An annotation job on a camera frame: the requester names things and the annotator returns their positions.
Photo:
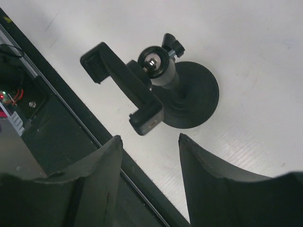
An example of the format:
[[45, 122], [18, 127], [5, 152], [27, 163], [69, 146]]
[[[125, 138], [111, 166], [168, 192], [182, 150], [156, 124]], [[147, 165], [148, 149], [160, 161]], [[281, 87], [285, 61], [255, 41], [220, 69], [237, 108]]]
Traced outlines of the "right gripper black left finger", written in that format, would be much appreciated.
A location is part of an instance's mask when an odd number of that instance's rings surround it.
[[113, 225], [123, 142], [101, 148], [47, 178], [1, 174], [3, 227], [110, 227]]

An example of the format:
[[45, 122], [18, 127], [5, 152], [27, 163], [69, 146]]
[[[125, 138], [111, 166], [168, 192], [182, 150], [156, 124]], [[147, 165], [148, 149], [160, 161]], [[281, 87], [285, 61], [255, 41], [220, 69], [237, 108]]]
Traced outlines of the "black round-base clamp phone stand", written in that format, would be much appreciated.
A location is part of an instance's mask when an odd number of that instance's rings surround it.
[[161, 46], [144, 49], [137, 60], [124, 63], [101, 42], [80, 58], [91, 79], [99, 84], [108, 77], [137, 107], [129, 123], [138, 135], [146, 135], [161, 122], [177, 129], [190, 129], [206, 122], [219, 101], [215, 76], [205, 66], [176, 62], [185, 52], [172, 34]]

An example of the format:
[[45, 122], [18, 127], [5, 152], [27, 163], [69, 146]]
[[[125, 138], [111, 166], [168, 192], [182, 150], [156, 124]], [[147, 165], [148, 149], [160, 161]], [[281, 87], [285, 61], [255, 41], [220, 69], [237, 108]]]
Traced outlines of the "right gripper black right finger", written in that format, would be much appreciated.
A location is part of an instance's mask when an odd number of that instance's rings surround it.
[[302, 172], [273, 178], [252, 173], [205, 150], [185, 134], [180, 134], [178, 146], [191, 226], [302, 226]]

